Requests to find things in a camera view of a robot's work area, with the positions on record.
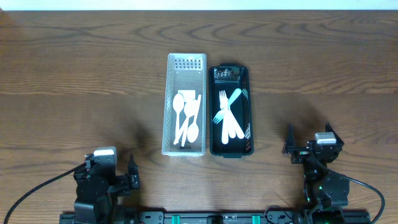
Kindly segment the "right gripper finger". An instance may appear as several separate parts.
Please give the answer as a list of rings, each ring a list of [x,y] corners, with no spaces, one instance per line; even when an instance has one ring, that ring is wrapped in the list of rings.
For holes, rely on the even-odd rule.
[[[336,145],[340,145],[340,146],[344,146],[345,143],[344,141],[339,137],[339,135],[334,131],[334,129],[332,128],[331,124],[329,122],[325,123],[325,131],[327,133],[333,133],[334,138],[336,139],[335,144]]]
[[[295,139],[294,139],[294,131],[293,131],[293,126],[290,124],[287,137],[284,143],[284,146],[282,148],[282,153],[283,154],[291,154],[295,151]]]

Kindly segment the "white plastic fork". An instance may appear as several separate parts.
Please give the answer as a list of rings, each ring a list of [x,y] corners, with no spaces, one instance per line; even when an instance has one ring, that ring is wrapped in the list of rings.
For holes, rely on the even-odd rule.
[[[226,95],[226,92],[224,90],[220,91],[221,93],[221,99],[220,101],[223,103],[223,111],[224,111],[224,118],[223,120],[226,121],[226,126],[228,130],[228,136],[229,138],[235,138],[236,133],[233,129],[232,126],[232,117],[231,117],[231,110],[228,105],[228,97]]]
[[[232,111],[229,111],[230,113],[230,120],[231,120],[231,129],[235,132],[235,135],[243,139],[245,137],[245,134],[243,133],[242,128],[240,127],[239,123],[237,122],[236,118],[234,117]]]
[[[227,125],[227,111],[228,111],[228,99],[226,96],[226,92],[224,90],[220,91],[220,104],[223,110],[223,127],[221,133],[221,142],[226,145],[229,141],[228,137],[228,125]]]

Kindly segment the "white plastic spoon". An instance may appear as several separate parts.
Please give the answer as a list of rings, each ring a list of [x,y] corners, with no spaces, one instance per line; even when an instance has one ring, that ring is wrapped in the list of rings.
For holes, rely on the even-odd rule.
[[[201,95],[193,101],[193,123],[188,127],[187,139],[190,143],[194,143],[198,137],[199,127],[197,125],[198,111],[201,103]]]
[[[176,132],[176,124],[180,125],[180,113],[184,107],[184,98],[181,93],[177,93],[173,99],[173,109],[176,112],[176,121],[175,121],[175,132]]]
[[[189,119],[192,116],[194,116],[196,103],[197,103],[196,100],[190,100],[190,101],[186,102],[185,107],[184,107],[184,113],[185,113],[186,118],[185,118],[185,121],[183,123],[183,134],[182,134],[182,143],[181,143],[182,147],[185,146],[185,142],[186,142],[186,139],[187,139]]]
[[[186,118],[181,126],[176,124],[177,127],[176,127],[176,132],[175,132],[174,144],[177,144],[179,142],[180,138],[182,138],[182,146],[185,145],[185,140],[187,137],[188,122],[189,122],[189,118]]]

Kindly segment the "light blue plastic fork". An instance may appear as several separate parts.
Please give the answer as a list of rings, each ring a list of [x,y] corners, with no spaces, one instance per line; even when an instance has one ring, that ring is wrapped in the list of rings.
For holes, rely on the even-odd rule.
[[[227,97],[225,90],[221,90],[219,92],[220,110],[212,119],[213,123],[218,124],[220,121],[223,120],[226,110],[230,108],[230,106],[234,103],[234,101],[238,98],[240,94],[240,88],[235,89],[235,91],[233,91],[232,95],[229,98]]]

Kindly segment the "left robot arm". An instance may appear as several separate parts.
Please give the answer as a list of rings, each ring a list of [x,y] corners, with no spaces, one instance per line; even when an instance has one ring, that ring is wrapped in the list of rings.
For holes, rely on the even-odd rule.
[[[102,176],[83,179],[76,188],[73,223],[135,223],[134,212],[118,206],[118,197],[130,193],[129,184],[121,176],[113,184]]]

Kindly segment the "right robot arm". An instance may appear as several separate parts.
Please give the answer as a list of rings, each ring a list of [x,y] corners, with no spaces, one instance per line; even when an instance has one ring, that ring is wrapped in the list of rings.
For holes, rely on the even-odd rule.
[[[348,205],[349,180],[328,170],[343,149],[344,142],[329,123],[325,131],[316,133],[306,146],[295,144],[290,126],[282,152],[291,155],[292,164],[303,165],[303,193],[307,205],[300,210],[271,206],[258,213],[163,213],[141,212],[138,223],[193,224],[193,223],[348,223],[343,207]]]

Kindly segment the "black perforated plastic basket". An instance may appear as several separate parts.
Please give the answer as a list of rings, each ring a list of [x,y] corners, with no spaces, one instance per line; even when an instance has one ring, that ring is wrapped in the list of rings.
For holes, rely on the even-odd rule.
[[[217,67],[211,67],[208,73],[210,152],[215,156],[224,158],[250,156],[254,152],[254,138],[249,70],[241,65],[222,63]],[[229,98],[237,88],[241,89],[241,94],[230,106],[230,110],[242,128],[245,137],[243,139],[237,136],[229,138],[228,143],[224,145],[221,142],[223,120],[215,124],[212,119],[220,110],[219,92],[225,90]]]

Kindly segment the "clear perforated plastic basket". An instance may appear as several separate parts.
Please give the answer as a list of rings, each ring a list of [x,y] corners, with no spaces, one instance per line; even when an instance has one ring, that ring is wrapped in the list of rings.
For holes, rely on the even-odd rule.
[[[177,144],[175,140],[176,112],[173,109],[173,99],[181,93],[186,102],[195,100],[201,95],[197,125],[199,133],[196,141],[190,143],[186,139],[182,147],[182,138]],[[180,113],[180,126],[186,116],[183,110]],[[170,53],[167,59],[167,74],[165,84],[165,106],[162,138],[162,154],[175,157],[199,157],[205,154],[206,149],[206,55]]]

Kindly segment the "black aluminium mounting rail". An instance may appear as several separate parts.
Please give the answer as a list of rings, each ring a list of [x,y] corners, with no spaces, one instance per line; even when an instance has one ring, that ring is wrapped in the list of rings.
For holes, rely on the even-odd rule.
[[[138,212],[133,208],[119,207],[109,223],[130,224],[265,224],[265,223],[370,223],[370,215],[364,210],[296,212],[271,207],[264,212],[238,213],[164,213],[160,211]]]

